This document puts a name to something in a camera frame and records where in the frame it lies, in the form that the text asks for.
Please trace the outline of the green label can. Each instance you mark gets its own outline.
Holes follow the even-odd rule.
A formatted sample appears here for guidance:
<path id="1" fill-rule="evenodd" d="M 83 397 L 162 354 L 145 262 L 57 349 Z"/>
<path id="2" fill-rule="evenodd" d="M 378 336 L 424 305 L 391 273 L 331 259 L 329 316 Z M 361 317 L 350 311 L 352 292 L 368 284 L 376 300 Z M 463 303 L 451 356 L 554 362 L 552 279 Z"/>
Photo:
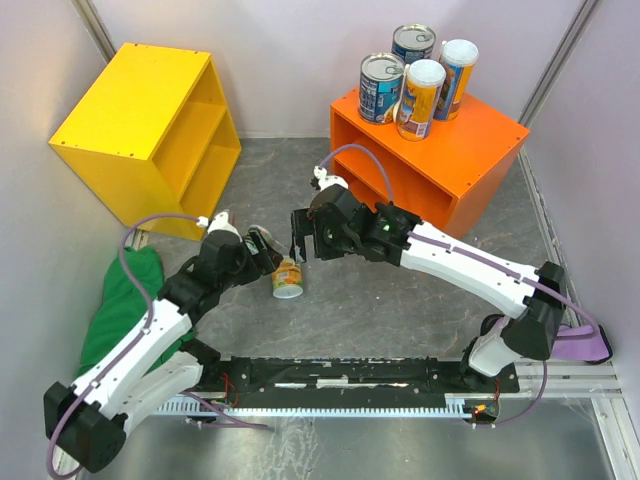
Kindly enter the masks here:
<path id="1" fill-rule="evenodd" d="M 283 248 L 283 245 L 280 242 L 278 242 L 273 237 L 271 232 L 265 227 L 258 224 L 253 224 L 249 227 L 249 230 L 256 231 L 261 236 L 261 238 L 265 241 L 265 243 L 268 244 L 274 250 L 281 250 Z"/>

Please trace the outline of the orange label can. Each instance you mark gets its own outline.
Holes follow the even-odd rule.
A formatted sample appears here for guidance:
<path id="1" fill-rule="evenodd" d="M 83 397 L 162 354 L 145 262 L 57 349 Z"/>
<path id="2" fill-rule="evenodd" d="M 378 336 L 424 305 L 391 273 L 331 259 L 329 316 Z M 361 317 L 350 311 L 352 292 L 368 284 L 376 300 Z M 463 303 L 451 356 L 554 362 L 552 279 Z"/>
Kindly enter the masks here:
<path id="1" fill-rule="evenodd" d="M 276 299 L 294 299 L 304 292 L 301 267 L 289 257 L 285 257 L 271 274 L 271 282 L 272 294 Z"/>

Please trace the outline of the tall orange blue can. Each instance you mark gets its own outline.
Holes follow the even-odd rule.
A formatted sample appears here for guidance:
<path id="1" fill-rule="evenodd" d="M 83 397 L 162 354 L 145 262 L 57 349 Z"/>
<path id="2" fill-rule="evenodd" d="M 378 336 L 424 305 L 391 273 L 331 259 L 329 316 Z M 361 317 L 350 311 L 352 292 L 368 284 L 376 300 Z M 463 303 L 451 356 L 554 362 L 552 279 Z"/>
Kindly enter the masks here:
<path id="1" fill-rule="evenodd" d="M 469 40 L 454 39 L 443 43 L 439 63 L 446 76 L 436 105 L 435 120 L 451 121 L 456 118 L 478 58 L 479 50 Z"/>

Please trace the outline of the green cloth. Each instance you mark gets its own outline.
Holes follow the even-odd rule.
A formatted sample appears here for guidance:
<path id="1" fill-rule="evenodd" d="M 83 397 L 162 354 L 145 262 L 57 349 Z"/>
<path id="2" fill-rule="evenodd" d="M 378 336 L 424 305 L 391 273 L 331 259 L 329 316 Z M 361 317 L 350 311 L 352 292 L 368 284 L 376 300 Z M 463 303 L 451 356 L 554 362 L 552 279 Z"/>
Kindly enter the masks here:
<path id="1" fill-rule="evenodd" d="M 151 246 L 139 250 L 127 247 L 125 259 L 134 276 L 155 299 L 165 280 L 159 254 Z M 96 366 L 139 322 L 146 310 L 144 298 L 116 257 L 104 276 L 102 304 L 90 322 L 76 375 L 81 376 Z"/>

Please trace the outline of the yellow shelf cabinet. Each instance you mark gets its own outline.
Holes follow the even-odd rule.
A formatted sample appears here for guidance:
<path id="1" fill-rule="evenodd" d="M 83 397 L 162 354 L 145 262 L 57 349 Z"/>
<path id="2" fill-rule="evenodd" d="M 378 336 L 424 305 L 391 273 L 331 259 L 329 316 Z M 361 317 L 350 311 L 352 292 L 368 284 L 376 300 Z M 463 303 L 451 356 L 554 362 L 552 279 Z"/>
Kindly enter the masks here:
<path id="1" fill-rule="evenodd" d="M 208 52 L 126 43 L 49 141 L 125 226 L 198 241 L 241 153 Z"/>

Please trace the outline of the blue can pull tab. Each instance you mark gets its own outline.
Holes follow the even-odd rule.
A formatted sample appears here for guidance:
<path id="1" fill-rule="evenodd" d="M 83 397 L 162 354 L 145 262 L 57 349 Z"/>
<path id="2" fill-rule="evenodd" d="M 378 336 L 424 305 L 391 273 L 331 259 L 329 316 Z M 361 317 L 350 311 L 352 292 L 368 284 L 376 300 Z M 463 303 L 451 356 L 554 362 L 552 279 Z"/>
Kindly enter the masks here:
<path id="1" fill-rule="evenodd" d="M 405 64 L 430 59 L 436 42 L 436 33 L 422 24 L 406 24 L 393 32 L 391 52 Z"/>

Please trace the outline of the purple cloth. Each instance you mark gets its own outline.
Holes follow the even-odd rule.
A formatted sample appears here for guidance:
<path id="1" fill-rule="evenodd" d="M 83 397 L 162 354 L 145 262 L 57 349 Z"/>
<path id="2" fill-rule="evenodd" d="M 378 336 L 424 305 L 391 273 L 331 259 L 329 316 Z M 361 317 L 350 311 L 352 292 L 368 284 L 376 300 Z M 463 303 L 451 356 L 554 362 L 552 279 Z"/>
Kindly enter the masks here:
<path id="1" fill-rule="evenodd" d="M 589 325 L 570 328 L 561 325 L 556 337 L 551 358 L 564 361 L 583 361 L 598 365 L 610 360 L 613 349 L 604 329 L 599 326 L 599 332 L 592 336 Z"/>

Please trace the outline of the orange shelf cabinet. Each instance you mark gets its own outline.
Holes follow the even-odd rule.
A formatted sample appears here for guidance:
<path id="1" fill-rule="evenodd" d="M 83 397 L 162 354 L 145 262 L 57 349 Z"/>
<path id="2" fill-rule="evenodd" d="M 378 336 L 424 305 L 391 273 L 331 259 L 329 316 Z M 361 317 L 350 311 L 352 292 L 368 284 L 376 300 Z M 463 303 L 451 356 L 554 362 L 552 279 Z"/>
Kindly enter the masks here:
<path id="1" fill-rule="evenodd" d="M 480 219 L 511 168 L 529 131 L 466 94 L 457 118 L 433 123 L 419 142 L 403 139 L 395 125 L 374 125 L 358 114 L 352 90 L 330 106 L 334 174 L 369 207 L 387 202 L 455 238 Z"/>

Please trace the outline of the tall blue red can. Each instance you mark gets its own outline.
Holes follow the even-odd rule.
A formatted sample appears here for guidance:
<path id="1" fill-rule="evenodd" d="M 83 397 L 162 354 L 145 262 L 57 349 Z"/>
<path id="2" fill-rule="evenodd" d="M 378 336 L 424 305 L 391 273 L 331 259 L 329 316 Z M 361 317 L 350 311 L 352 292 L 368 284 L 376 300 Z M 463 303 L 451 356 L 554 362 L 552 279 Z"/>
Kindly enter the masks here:
<path id="1" fill-rule="evenodd" d="M 422 141 L 431 123 L 446 72 L 437 61 L 416 60 L 406 69 L 396 113 L 396 127 L 402 138 Z"/>

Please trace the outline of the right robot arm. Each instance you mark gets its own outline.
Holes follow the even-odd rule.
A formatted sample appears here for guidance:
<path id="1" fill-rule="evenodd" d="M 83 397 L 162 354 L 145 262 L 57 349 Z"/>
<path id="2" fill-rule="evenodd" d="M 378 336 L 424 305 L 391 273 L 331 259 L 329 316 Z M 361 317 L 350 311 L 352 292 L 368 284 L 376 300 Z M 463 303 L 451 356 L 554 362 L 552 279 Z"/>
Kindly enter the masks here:
<path id="1" fill-rule="evenodd" d="M 354 254 L 371 262 L 427 273 L 498 308 L 498 320 L 480 334 L 458 368 L 467 389 L 481 391 L 521 358 L 551 357 L 565 312 L 566 279 L 559 265 L 533 267 L 467 245 L 392 203 L 369 208 L 346 188 L 332 185 L 310 206 L 291 214 L 291 254 L 332 260 Z"/>

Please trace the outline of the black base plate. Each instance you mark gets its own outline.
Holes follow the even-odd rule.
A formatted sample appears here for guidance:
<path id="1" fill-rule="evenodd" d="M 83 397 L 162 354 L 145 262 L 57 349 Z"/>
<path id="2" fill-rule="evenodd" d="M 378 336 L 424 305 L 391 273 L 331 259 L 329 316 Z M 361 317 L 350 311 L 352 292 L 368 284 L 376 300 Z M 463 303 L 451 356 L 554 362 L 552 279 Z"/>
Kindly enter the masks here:
<path id="1" fill-rule="evenodd" d="M 240 408 L 441 407 L 447 394 L 517 393 L 514 365 L 485 377 L 459 360 L 233 357 L 207 366 L 197 392 Z"/>

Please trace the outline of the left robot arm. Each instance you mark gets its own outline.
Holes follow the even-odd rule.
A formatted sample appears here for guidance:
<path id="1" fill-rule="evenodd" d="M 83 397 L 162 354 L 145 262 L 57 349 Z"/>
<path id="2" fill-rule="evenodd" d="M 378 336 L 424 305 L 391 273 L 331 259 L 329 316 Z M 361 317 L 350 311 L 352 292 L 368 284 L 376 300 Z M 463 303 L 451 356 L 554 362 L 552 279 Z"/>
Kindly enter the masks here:
<path id="1" fill-rule="evenodd" d="M 222 294 L 276 271 L 283 257 L 257 228 L 240 235 L 232 227 L 210 229 L 197 255 L 147 300 L 129 332 L 95 366 L 66 387 L 54 383 L 44 395 L 47 470 L 56 450 L 79 468 L 96 473 L 118 455 L 133 430 L 171 397 L 197 387 L 209 390 L 221 378 L 218 353 L 196 341 L 160 356 L 187 334 Z"/>

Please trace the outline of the dark blue can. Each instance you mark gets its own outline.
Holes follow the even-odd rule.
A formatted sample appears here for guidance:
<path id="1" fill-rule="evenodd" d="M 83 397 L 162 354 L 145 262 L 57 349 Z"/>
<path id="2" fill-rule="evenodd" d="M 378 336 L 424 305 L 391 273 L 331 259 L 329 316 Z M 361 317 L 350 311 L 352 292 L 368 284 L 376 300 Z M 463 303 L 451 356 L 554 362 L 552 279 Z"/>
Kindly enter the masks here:
<path id="1" fill-rule="evenodd" d="M 363 120 L 376 125 L 392 121 L 404 71 L 403 60 L 392 53 L 370 54 L 362 60 L 358 111 Z"/>

